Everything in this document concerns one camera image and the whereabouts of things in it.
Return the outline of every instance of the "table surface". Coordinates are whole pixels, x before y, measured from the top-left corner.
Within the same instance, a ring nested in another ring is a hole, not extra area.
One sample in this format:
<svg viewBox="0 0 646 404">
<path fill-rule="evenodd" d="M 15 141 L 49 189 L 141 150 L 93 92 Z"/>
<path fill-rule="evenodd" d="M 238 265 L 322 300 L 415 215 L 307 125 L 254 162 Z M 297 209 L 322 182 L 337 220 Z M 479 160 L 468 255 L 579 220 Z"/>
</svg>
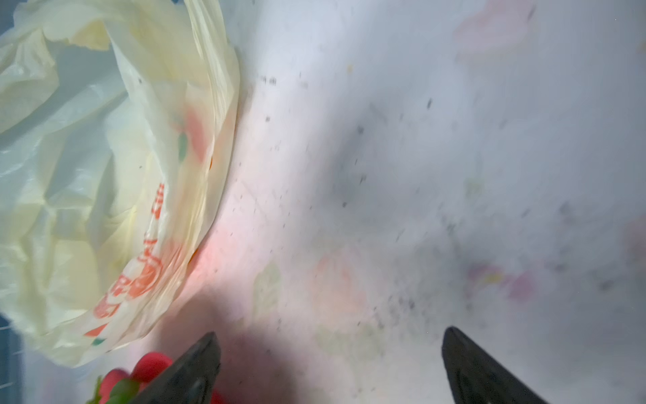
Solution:
<svg viewBox="0 0 646 404">
<path fill-rule="evenodd" d="M 449 403 L 454 324 L 553 404 L 646 403 L 646 3 L 222 9 L 242 86 L 218 218 L 80 392 L 215 330 L 231 403 Z"/>
</svg>

